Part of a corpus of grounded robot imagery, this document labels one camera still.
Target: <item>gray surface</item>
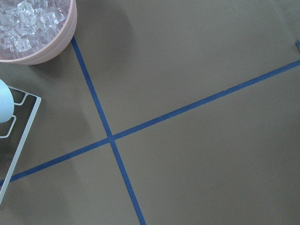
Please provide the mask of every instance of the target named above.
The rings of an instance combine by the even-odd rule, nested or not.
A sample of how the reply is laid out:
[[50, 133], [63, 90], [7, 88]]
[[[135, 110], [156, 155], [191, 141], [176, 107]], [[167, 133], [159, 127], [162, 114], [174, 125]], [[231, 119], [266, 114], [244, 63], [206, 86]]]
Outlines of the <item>gray surface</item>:
[[300, 68], [117, 141], [147, 224], [300, 221]]
[[109, 146], [102, 146], [8, 186], [6, 225], [137, 225]]
[[[77, 1], [112, 132], [300, 58], [273, 1]], [[146, 223], [296, 225], [300, 68], [117, 141]], [[0, 79], [42, 103], [15, 173], [106, 138], [72, 46]], [[109, 146], [12, 182], [0, 224], [138, 224]]]

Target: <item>white round object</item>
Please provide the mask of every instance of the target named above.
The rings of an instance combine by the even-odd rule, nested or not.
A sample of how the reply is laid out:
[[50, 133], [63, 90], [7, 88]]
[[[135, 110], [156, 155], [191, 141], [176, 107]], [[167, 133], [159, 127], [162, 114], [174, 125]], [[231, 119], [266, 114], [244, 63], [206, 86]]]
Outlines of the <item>white round object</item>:
[[0, 62], [21, 64], [21, 65], [35, 65], [43, 63], [58, 56], [70, 43], [76, 29], [77, 24], [77, 7], [75, 0], [70, 0], [70, 9], [66, 21], [56, 35], [56, 37], [45, 47], [39, 51], [15, 60], [6, 60], [0, 54]]
[[14, 113], [14, 99], [8, 86], [0, 80], [0, 123], [10, 120]]

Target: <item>blue tape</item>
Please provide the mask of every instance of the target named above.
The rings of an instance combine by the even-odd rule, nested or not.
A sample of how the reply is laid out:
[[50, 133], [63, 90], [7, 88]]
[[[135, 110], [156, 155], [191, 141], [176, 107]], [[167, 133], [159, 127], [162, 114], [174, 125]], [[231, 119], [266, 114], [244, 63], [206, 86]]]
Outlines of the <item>blue tape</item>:
[[165, 115], [156, 117], [156, 118], [154, 118], [154, 119], [152, 119], [152, 120], [149, 120], [149, 121], [147, 121], [147, 122], [144, 122], [144, 123], [142, 123], [142, 124], [140, 124], [140, 125], [137, 125], [137, 126], [135, 126], [135, 127], [129, 128], [129, 129], [127, 129], [127, 130], [125, 130], [125, 131], [122, 131], [122, 132], [120, 132], [120, 133], [117, 133], [117, 134], [115, 134], [115, 135], [113, 136], [113, 138], [114, 138], [114, 140], [120, 139], [120, 138], [125, 137], [125, 136], [127, 136], [127, 135], [130, 135], [130, 134], [132, 134], [132, 133], [135, 133], [135, 132], [137, 132], [137, 131], [140, 131], [140, 130], [142, 130], [142, 129], [145, 129], [145, 128], [148, 128], [148, 127], [150, 127], [150, 126], [152, 126], [152, 125], [155, 125], [155, 124], [157, 124], [157, 123], [160, 123], [160, 122], [162, 122], [162, 121], [164, 121], [164, 120], [167, 120], [167, 119], [169, 119], [169, 118], [172, 118], [172, 117], [174, 117], [174, 116], [177, 116], [177, 115], [179, 115], [179, 114], [182, 114], [182, 113], [184, 113], [184, 112], [186, 112], [186, 111], [189, 111], [189, 110], [191, 110], [191, 109], [194, 109], [194, 108], [199, 107], [199, 106], [201, 106], [201, 105], [204, 105], [204, 104], [206, 104], [206, 103], [209, 103], [209, 102], [211, 102], [211, 101], [214, 101], [214, 100], [216, 100], [216, 99], [218, 99], [218, 98], [224, 97], [224, 96], [229, 95], [229, 94], [231, 94], [231, 93], [233, 93], [233, 92], [236, 92], [236, 91], [238, 91], [238, 90], [241, 90], [241, 89], [243, 89], [243, 88], [246, 88], [246, 87], [249, 87], [249, 86], [251, 86], [251, 85], [253, 85], [253, 84], [256, 84], [256, 83], [258, 83], [258, 82], [260, 82], [260, 81], [266, 80], [266, 79], [268, 79], [268, 78], [270, 78], [270, 77], [273, 77], [273, 76], [275, 76], [275, 75], [278, 75], [278, 74], [280, 74], [280, 73], [283, 73], [283, 72], [285, 72], [285, 71], [287, 71], [287, 70], [290, 70], [290, 69], [292, 69], [292, 68], [295, 68], [295, 67], [297, 67], [297, 66], [299, 66], [299, 65], [300, 65], [300, 60], [295, 61], [295, 62], [292, 62], [292, 63], [290, 63], [290, 64], [287, 64], [287, 65], [283, 66], [283, 67], [280, 67], [280, 68], [278, 68], [278, 69], [275, 69], [275, 70], [273, 70], [273, 71], [271, 71], [271, 72], [268, 72], [268, 73], [263, 74], [263, 75], [261, 75], [261, 76], [258, 76], [258, 77], [256, 77], [256, 78], [253, 78], [253, 79], [251, 79], [251, 80], [249, 80], [249, 81], [246, 81], [246, 82], [244, 82], [244, 83], [238, 84], [238, 85], [236, 85], [236, 86], [234, 86], [234, 87], [232, 87], [232, 88], [229, 88], [229, 89], [227, 89], [227, 90], [218, 92], [217, 94], [211, 95], [211, 96], [209, 96], [209, 97], [206, 97], [206, 98], [204, 98], [204, 99], [201, 99], [201, 100], [199, 100], [199, 101], [196, 101], [196, 102], [194, 102], [194, 103], [191, 103], [191, 104], [189, 104], [189, 105], [187, 105], [187, 106], [184, 106], [184, 107], [182, 107], [182, 108], [180, 108], [180, 109], [176, 109], [176, 110], [174, 110], [174, 111], [172, 111], [172, 112], [169, 112], [169, 113], [167, 113], [167, 114], [165, 114]]
[[299, 40], [296, 41], [296, 46], [297, 46], [298, 51], [299, 51], [299, 53], [300, 53], [300, 41], [299, 41]]
[[100, 116], [100, 119], [102, 121], [102, 124], [103, 124], [103, 127], [105, 129], [105, 132], [106, 132], [106, 135], [107, 135], [107, 139], [111, 145], [111, 148], [112, 148], [112, 151], [113, 151], [113, 154], [115, 156], [115, 159], [117, 161], [117, 164], [118, 164], [118, 167], [119, 167], [119, 170], [121, 172], [121, 175], [122, 175], [122, 178], [124, 180], [124, 183], [125, 183], [125, 186], [126, 186], [126, 189], [128, 191], [128, 194], [130, 196], [130, 199], [131, 199], [131, 202], [133, 204], [133, 207], [135, 209], [135, 212], [136, 212], [136, 215], [140, 221], [140, 224], [141, 225], [145, 225], [146, 222], [145, 222], [145, 219], [144, 219], [144, 216], [142, 214], [142, 211], [141, 211], [141, 208], [139, 206], [139, 203], [137, 201], [137, 198], [135, 196], [135, 193], [133, 191], [133, 188], [132, 188], [132, 185], [130, 183], [130, 180], [129, 180], [129, 177], [128, 177], [128, 174], [126, 172], [126, 169], [125, 169], [125, 166], [123, 164], [123, 161], [122, 161], [122, 158], [121, 158], [121, 155], [119, 153], [119, 150], [118, 150], [118, 147], [116, 145], [116, 142], [113, 138], [113, 134], [112, 134], [112, 131], [108, 125], [108, 122], [107, 122], [107, 119], [106, 119], [106, 116], [104, 114], [104, 110], [101, 106], [101, 103], [99, 101], [99, 98], [97, 96], [97, 93], [96, 93], [96, 90], [94, 88], [94, 85], [91, 81], [91, 78], [90, 78], [90, 75], [89, 75], [89, 72], [85, 66], [85, 63], [84, 63], [84, 60], [83, 60], [83, 57], [81, 55], [81, 52], [80, 52], [80, 49], [78, 47], [78, 44], [76, 42], [76, 39], [75, 37], [72, 38], [72, 45], [73, 45], [73, 48], [74, 48], [74, 51], [76, 53], [76, 56], [77, 56], [77, 59], [78, 59], [78, 62], [80, 64], [80, 67], [81, 67], [81, 70], [83, 72], [83, 75], [84, 75], [84, 78], [86, 80], [86, 83], [90, 89], [90, 93], [92, 95], [92, 98], [94, 100], [94, 103], [96, 105], [96, 108], [97, 108], [97, 111], [98, 111], [98, 114]]
[[[88, 146], [85, 146], [83, 148], [80, 148], [78, 150], [72, 151], [72, 152], [70, 152], [70, 153], [68, 153], [66, 155], [63, 155], [63, 156], [60, 156], [58, 158], [52, 159], [52, 160], [50, 160], [48, 162], [45, 162], [45, 163], [40, 164], [40, 165], [37, 165], [37, 166], [35, 166], [35, 167], [31, 168], [31, 169], [28, 169], [28, 170], [25, 170], [25, 171], [23, 171], [21, 173], [13, 175], [11, 177], [11, 179], [10, 179], [10, 182], [18, 180], [18, 179], [23, 178], [23, 177], [26, 177], [26, 176], [28, 176], [30, 174], [36, 173], [38, 171], [41, 171], [41, 170], [46, 169], [46, 168], [48, 168], [50, 166], [53, 166], [55, 164], [61, 163], [63, 161], [66, 161], [67, 159], [73, 158], [75, 156], [81, 155], [81, 154], [83, 154], [83, 153], [85, 153], [87, 151], [93, 150], [93, 149], [95, 149], [97, 147], [100, 147], [100, 146], [108, 144], [108, 143], [109, 143], [108, 139], [106, 138], [106, 139], [103, 139], [101, 141], [98, 141], [98, 142], [95, 142], [93, 144], [90, 144]], [[4, 180], [0, 181], [0, 186], [3, 185], [3, 182], [4, 182]]]

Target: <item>white cup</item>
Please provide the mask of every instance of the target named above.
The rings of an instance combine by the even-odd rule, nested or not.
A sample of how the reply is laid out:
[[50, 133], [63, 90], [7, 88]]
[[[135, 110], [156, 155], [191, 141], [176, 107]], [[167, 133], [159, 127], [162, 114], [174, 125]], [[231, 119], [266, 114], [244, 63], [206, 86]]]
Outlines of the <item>white cup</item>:
[[8, 86], [0, 79], [0, 123], [10, 120], [14, 114], [14, 99]]

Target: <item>bowl rim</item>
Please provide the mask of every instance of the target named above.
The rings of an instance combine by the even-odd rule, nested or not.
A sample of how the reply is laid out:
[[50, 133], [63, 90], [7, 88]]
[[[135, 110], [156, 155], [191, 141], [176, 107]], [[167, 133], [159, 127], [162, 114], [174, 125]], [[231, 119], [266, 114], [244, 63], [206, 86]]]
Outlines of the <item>bowl rim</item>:
[[22, 58], [18, 58], [18, 59], [14, 59], [14, 60], [0, 60], [0, 62], [20, 62], [20, 61], [23, 61], [23, 60], [26, 60], [26, 59], [30, 59], [30, 58], [40, 54], [44, 49], [48, 48], [51, 44], [53, 44], [53, 42], [55, 42], [57, 40], [59, 35], [65, 29], [66, 24], [70, 20], [70, 14], [71, 14], [72, 9], [74, 8], [74, 5], [75, 5], [75, 0], [70, 0], [70, 8], [69, 8], [69, 12], [67, 14], [66, 21], [64, 22], [64, 25], [62, 26], [62, 28], [60, 29], [58, 34], [52, 39], [52, 41], [50, 41], [48, 44], [46, 44], [43, 48], [41, 48], [40, 50], [38, 50], [37, 52], [35, 52], [33, 54], [30, 54], [30, 55], [22, 57]]

